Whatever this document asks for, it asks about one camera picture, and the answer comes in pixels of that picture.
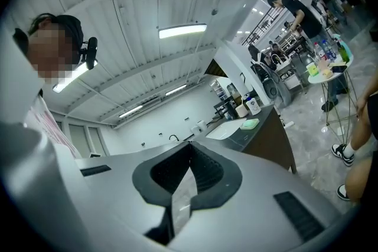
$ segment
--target marble floor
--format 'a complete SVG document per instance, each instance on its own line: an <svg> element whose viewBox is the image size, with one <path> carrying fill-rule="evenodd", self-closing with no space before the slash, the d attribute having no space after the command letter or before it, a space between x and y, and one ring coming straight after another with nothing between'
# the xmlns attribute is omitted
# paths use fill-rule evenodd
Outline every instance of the marble floor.
<svg viewBox="0 0 378 252"><path fill-rule="evenodd" d="M372 42L369 28L373 25L371 15L363 8L356 8L348 17L347 27L340 28L341 37L349 45L354 54L354 61L348 69L354 84L356 95L365 88L378 64L378 43ZM337 105L340 116L348 115L348 97L338 96ZM296 162L298 177L319 190L337 207L345 213L353 205L340 200L335 190L344 183L347 172L341 159L331 153L331 145L338 143L338 137L331 125L325 127L326 115L321 110L324 102L320 85L309 85L306 93L302 91L294 95L292 103L282 108L279 99L275 100L285 123L293 121L294 125L286 130ZM335 110L330 112L330 119L335 119ZM351 119L349 134L353 131L356 118ZM369 155L374 149L374 137L357 154L356 161ZM181 181L180 186L172 197L172 216L174 229L177 234L190 217L190 198L197 194L193 173L189 170Z"/></svg>

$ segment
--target metal railing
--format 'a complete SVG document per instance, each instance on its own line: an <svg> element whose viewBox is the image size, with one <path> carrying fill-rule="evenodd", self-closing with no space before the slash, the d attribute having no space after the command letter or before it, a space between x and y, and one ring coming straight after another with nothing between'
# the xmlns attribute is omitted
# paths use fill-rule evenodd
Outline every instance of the metal railing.
<svg viewBox="0 0 378 252"><path fill-rule="evenodd" d="M251 31L249 36L243 41L242 45L248 46L249 44L255 44L256 41L261 37L261 35L268 30L268 28L273 24L274 20L277 19L279 14L284 10L284 8L270 8L268 12L264 15L257 26Z"/></svg>

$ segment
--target gray counter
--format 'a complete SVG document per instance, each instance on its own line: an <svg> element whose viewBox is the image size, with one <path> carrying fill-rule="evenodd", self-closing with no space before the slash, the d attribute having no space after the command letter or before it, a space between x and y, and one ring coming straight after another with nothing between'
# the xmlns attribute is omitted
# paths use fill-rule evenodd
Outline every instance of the gray counter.
<svg viewBox="0 0 378 252"><path fill-rule="evenodd" d="M260 122L252 130L241 130L239 128L231 136L223 140L207 138L206 136L211 131L227 121L227 119L223 118L210 124L205 132L190 140L197 141L210 149L214 149L215 146L221 146L255 155L275 162L285 169L291 168L291 171L295 173L296 166L289 139L274 106L262 107L261 112L256 115L252 115L249 112L246 118L259 119Z"/></svg>

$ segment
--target ceiling light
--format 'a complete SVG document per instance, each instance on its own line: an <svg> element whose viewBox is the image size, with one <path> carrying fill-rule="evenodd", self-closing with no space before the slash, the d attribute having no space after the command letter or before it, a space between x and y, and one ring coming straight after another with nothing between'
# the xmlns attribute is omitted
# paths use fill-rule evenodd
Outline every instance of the ceiling light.
<svg viewBox="0 0 378 252"><path fill-rule="evenodd" d="M73 71L70 77L64 78L59 81L58 84L54 85L53 90L56 93L60 93L62 90L66 88L73 80L80 77L88 70L87 64L82 62L79 66L77 66Z"/></svg>
<svg viewBox="0 0 378 252"><path fill-rule="evenodd" d="M204 32L206 30L206 24L192 24L181 25L179 27L164 28L159 30L159 38L168 38L172 36L178 36L183 34L190 34L192 32Z"/></svg>
<svg viewBox="0 0 378 252"><path fill-rule="evenodd" d="M122 113L119 117L126 117L128 114L136 112L137 110L141 109L142 107L143 107L142 105L136 106L132 110L129 110L128 112Z"/></svg>
<svg viewBox="0 0 378 252"><path fill-rule="evenodd" d="M169 96L170 94L173 94L173 93L175 93L176 91L179 91L179 90L181 90L181 89L186 88L186 86L187 86L187 85L184 84L183 86L177 87L176 89L169 91L169 92L166 93L165 95L166 95L166 96Z"/></svg>

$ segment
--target ceiling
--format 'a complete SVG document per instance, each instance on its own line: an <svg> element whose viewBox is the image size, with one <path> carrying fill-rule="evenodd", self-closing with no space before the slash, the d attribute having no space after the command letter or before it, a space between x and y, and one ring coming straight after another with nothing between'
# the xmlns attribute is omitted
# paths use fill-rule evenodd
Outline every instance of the ceiling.
<svg viewBox="0 0 378 252"><path fill-rule="evenodd" d="M26 30L38 14L70 14L84 40L98 39L99 64L61 93L44 87L51 111L118 125L119 115L184 83L198 83L215 55L216 39L234 36L256 0L12 0L4 21ZM213 9L218 13L212 15ZM160 40L158 28L208 24L202 34Z"/></svg>

